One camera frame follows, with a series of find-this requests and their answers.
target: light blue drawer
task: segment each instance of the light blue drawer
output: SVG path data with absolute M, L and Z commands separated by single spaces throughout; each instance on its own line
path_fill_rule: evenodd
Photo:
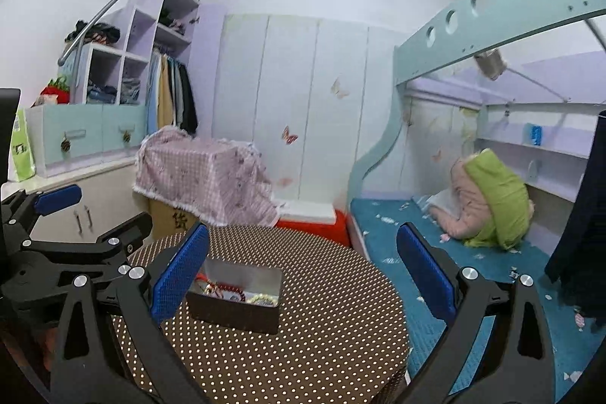
M 103 107 L 103 151 L 138 147 L 145 137 L 145 105 Z
M 101 105 L 45 105 L 43 114 L 46 165 L 97 154 L 101 146 Z M 67 139 L 69 151 L 61 149 Z

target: desk surface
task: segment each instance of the desk surface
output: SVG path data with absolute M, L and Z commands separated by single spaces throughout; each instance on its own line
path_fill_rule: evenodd
M 131 264 L 147 265 L 180 238 L 141 248 Z M 162 324 L 210 399 L 225 404 L 389 402 L 404 385 L 409 342 L 402 301 L 374 265 L 353 250 L 289 229 L 211 227 L 210 238 L 210 257 L 277 267 L 284 274 L 277 335 L 194 320 L 185 301 Z M 114 327 L 135 381 L 153 390 L 120 317 Z

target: green bag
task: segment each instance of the green bag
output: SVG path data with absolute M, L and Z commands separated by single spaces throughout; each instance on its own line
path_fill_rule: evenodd
M 31 154 L 30 140 L 27 135 L 25 112 L 17 111 L 14 120 L 13 134 L 10 138 L 10 155 L 8 156 L 8 180 L 22 181 L 36 174 L 36 165 Z

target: pink checkered cloth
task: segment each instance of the pink checkered cloth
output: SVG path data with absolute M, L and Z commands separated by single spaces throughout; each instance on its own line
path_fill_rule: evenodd
M 214 226 L 274 226 L 278 210 L 261 155 L 251 144 L 192 138 L 166 126 L 136 157 L 135 192 Z

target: blue mattress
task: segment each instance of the blue mattress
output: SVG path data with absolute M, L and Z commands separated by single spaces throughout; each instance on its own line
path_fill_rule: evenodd
M 363 233 L 366 250 L 371 261 L 389 277 L 398 290 L 404 310 L 413 351 L 408 360 L 408 370 L 413 377 L 422 367 L 445 328 L 441 320 L 433 318 L 423 302 L 410 274 L 398 256 L 396 231 L 410 221 L 432 245 L 443 248 L 461 267 L 473 266 L 487 279 L 511 282 L 513 273 L 529 274 L 535 281 L 547 316 L 555 357 L 556 400 L 559 400 L 576 381 L 592 359 L 604 338 L 604 330 L 593 333 L 592 320 L 583 325 L 574 309 L 559 303 L 557 285 L 552 285 L 544 275 L 549 256 L 522 242 L 518 249 L 503 252 L 494 248 L 468 248 L 451 239 L 440 242 L 444 233 L 412 201 L 354 199 L 351 213 Z M 494 317 L 486 317 L 476 343 L 453 391 L 467 387 L 478 367 L 489 339 Z

